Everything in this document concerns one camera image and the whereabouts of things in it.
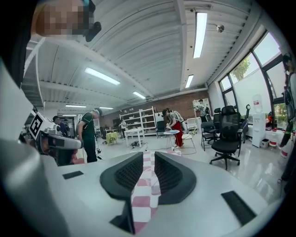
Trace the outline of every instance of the white shelving unit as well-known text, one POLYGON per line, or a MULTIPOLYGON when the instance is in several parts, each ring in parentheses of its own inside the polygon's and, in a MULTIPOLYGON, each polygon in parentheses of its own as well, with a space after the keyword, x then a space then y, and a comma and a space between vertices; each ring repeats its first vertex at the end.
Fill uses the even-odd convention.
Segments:
POLYGON ((128 129, 143 128, 145 136, 156 135, 156 122, 153 106, 151 109, 139 110, 137 112, 120 114, 120 119, 123 119, 128 129))

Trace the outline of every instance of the ceiling light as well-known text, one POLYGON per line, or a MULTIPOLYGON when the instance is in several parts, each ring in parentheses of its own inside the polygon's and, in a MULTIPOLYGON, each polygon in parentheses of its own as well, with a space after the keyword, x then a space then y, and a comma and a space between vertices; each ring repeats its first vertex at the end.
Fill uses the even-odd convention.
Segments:
POLYGON ((202 54, 203 44, 204 44, 204 35, 207 25, 207 13, 196 12, 195 13, 195 45, 193 58, 200 57, 202 54))
POLYGON ((111 77, 108 77, 108 76, 106 76, 106 75, 104 75, 104 74, 102 74, 100 72, 97 72, 97 71, 95 71, 93 69, 86 68, 84 70, 84 72, 86 72, 86 73, 88 73, 90 75, 96 76, 98 78, 101 78, 101 79, 103 79, 103 80, 105 80, 107 82, 110 82, 110 83, 114 84, 114 85, 119 85, 120 84, 120 82, 118 82, 118 81, 112 79, 111 77))
POLYGON ((86 106, 66 105, 66 107, 86 108, 86 106))
POLYGON ((194 75, 189 75, 185 88, 188 88, 192 82, 194 75))
POLYGON ((109 107, 100 107, 100 109, 113 109, 113 108, 109 108, 109 107))
POLYGON ((135 94, 135 95, 137 95, 137 96, 139 96, 141 99, 146 99, 146 97, 145 96, 143 96, 143 95, 141 95, 140 93, 138 93, 138 92, 133 92, 133 94, 135 94))

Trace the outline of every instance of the headrest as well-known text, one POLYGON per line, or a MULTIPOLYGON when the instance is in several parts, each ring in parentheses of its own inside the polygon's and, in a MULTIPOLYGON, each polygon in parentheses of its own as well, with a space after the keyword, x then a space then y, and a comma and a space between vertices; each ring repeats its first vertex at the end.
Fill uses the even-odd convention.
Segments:
POLYGON ((222 108, 221 113, 224 115, 230 115, 230 114, 235 114, 236 112, 233 106, 225 106, 222 108))
POLYGON ((214 113, 221 113, 221 108, 216 108, 216 109, 214 110, 214 113))

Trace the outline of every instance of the floor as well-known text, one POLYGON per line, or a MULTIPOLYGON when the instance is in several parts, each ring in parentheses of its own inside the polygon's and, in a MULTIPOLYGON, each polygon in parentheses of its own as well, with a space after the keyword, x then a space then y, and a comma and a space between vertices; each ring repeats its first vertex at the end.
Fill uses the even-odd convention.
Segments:
MULTIPOLYGON (((146 136, 142 139, 142 147, 134 149, 127 147, 126 141, 121 139, 109 146, 102 144, 102 141, 101 138, 98 139, 99 148, 102 150, 100 153, 102 159, 110 159, 132 151, 166 151, 171 149, 171 144, 167 145, 168 140, 165 137, 146 136)), ((197 150, 196 153, 191 140, 187 140, 184 144, 185 148, 180 149, 182 156, 205 163, 209 163, 211 159, 215 158, 215 151, 211 146, 206 146, 205 151, 203 150, 200 133, 193 137, 193 142, 197 150)), ((86 162, 86 153, 85 151, 82 153, 82 149, 79 150, 77 157, 84 157, 86 162)), ((240 166, 237 165, 237 162, 228 161, 229 173, 255 189, 269 204, 283 197, 284 183, 278 183, 278 179, 284 171, 286 160, 281 158, 279 149, 259 149, 252 146, 251 141, 247 140, 242 145, 239 159, 240 166)), ((224 160, 215 161, 212 165, 225 169, 224 160)))

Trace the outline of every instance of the black office chair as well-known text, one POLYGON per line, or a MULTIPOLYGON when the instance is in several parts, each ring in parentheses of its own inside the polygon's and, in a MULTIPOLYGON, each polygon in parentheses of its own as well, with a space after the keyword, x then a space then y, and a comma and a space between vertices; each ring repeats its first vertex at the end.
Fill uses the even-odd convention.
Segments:
POLYGON ((248 126, 249 119, 248 119, 248 117, 249 117, 249 112, 250 112, 250 109, 251 109, 251 107, 250 107, 249 104, 246 105, 246 109, 247 109, 247 112, 246 112, 245 118, 244 119, 240 119, 240 128, 242 129, 242 134, 243 134, 242 140, 243 140, 243 143, 246 142, 247 132, 249 130, 249 126, 248 126))
POLYGON ((237 161, 237 165, 240 165, 240 160, 231 156, 238 148, 240 149, 238 156, 240 156, 241 152, 242 129, 240 128, 240 118, 241 114, 236 112, 233 106, 222 108, 222 112, 219 115, 220 139, 212 145, 212 148, 218 151, 215 153, 215 156, 220 155, 220 157, 211 160, 210 164, 213 161, 224 159, 227 170, 227 159, 229 159, 237 161))
POLYGON ((104 143, 107 144, 107 140, 106 140, 106 134, 107 134, 107 132, 106 132, 106 129, 104 127, 100 127, 100 131, 101 131, 101 137, 102 137, 102 139, 105 140, 105 141, 103 141, 103 144, 104 143))
POLYGON ((164 131, 165 131, 165 121, 158 121, 157 122, 157 127, 156 127, 157 138, 159 138, 158 133, 159 132, 164 132, 164 131))
POLYGON ((209 114, 209 117, 210 117, 210 121, 208 122, 203 122, 201 124, 201 129, 202 129, 202 146, 203 146, 203 150, 205 150, 205 146, 209 146, 211 145, 210 144, 210 141, 212 140, 217 140, 218 139, 218 136, 217 136, 217 133, 219 133, 219 116, 220 116, 220 113, 221 113, 221 109, 220 108, 217 108, 214 110, 214 119, 212 120, 212 118, 210 117, 209 114))

